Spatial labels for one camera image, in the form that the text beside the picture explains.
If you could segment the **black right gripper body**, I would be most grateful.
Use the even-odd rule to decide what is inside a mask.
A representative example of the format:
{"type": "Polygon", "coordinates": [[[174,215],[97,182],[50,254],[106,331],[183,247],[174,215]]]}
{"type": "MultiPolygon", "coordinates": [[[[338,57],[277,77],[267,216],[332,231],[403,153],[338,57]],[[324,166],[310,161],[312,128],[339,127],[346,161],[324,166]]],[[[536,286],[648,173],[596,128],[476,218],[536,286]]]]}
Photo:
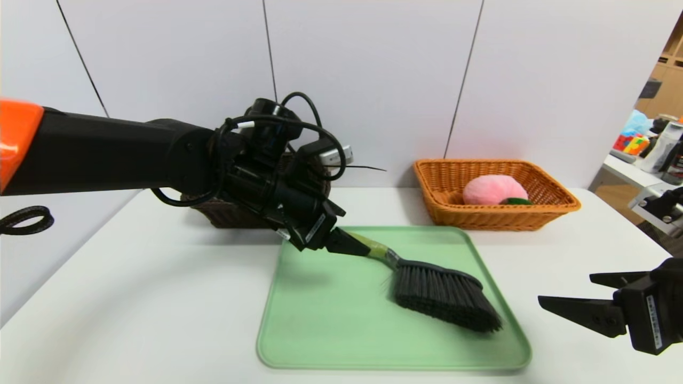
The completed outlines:
{"type": "Polygon", "coordinates": [[[682,260],[665,259],[649,271],[650,287],[618,290],[615,301],[624,313],[632,347],[659,355],[682,340],[682,260]]]}

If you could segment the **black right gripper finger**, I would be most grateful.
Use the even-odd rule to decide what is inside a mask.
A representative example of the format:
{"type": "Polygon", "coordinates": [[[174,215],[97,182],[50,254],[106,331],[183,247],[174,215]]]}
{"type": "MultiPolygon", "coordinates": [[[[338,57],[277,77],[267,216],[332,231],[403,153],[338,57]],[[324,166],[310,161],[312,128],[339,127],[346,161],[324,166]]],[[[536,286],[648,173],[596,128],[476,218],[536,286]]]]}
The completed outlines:
{"type": "Polygon", "coordinates": [[[591,273],[590,281],[600,286],[612,289],[645,289],[650,287],[648,271],[617,272],[617,273],[591,273]]]}
{"type": "Polygon", "coordinates": [[[539,295],[540,307],[608,338],[627,334],[624,312],[612,300],[539,295]]]}

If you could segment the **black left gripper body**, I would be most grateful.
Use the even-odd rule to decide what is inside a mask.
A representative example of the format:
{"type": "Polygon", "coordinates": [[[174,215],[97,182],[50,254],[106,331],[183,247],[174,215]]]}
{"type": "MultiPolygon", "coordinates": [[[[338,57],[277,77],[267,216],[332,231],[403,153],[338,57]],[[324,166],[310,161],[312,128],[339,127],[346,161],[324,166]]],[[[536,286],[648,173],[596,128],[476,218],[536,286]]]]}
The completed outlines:
{"type": "Polygon", "coordinates": [[[319,250],[334,229],[342,207],[321,194],[310,194],[287,185],[275,189],[275,222],[281,224],[287,239],[298,250],[319,250]]]}

